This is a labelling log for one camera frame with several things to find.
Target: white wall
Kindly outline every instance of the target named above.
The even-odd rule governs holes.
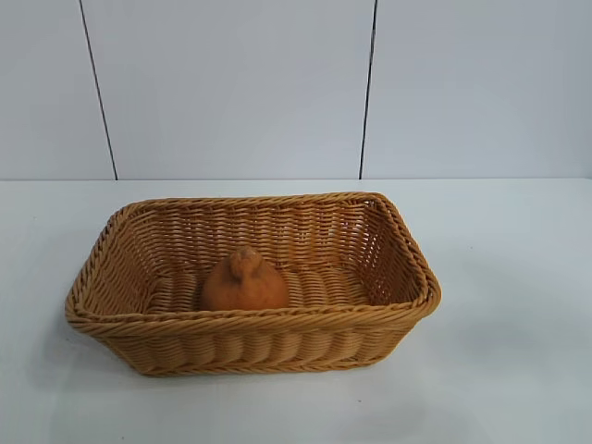
[[[356,178],[373,3],[85,0],[119,177]]]
[[[590,0],[379,0],[365,178],[592,177]]]
[[[78,2],[0,2],[0,179],[112,178]]]

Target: table surface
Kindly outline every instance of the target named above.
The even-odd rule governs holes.
[[[139,376],[64,319],[106,219],[158,197],[380,191],[443,289],[389,358]],[[0,442],[592,442],[592,180],[0,182]]]

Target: basket bottom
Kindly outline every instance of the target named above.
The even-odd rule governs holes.
[[[323,372],[374,364],[387,357],[412,328],[117,338],[103,343],[147,376]]]
[[[290,290],[290,308],[321,305],[366,305],[367,292],[355,270],[336,266],[280,269]],[[194,312],[207,273],[178,273],[159,277],[145,309],[147,315]]]
[[[238,375],[249,375],[249,374],[274,374],[274,373],[321,373],[329,372],[333,370],[350,370],[357,367],[367,367],[368,365],[375,364],[385,359],[385,356],[376,357],[372,360],[365,362],[357,361],[341,361],[332,364],[283,364],[275,367],[269,367],[268,365],[251,365],[245,367],[244,364],[230,364],[224,366],[196,366],[194,364],[184,365],[174,370],[166,368],[155,368],[150,371],[141,371],[137,368],[134,370],[138,371],[144,376],[191,376],[191,375],[218,375],[218,374],[238,374]]]

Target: white tabletop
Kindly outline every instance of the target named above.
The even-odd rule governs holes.
[[[385,361],[139,376],[64,319],[108,216],[157,197],[381,191],[443,298]],[[592,180],[0,182],[0,443],[592,442]]]

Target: woven basket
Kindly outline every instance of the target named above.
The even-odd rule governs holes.
[[[290,308],[198,311],[208,272],[245,244],[286,279]],[[66,316],[145,375],[301,372],[383,359],[439,300],[380,194],[165,199],[111,216]]]

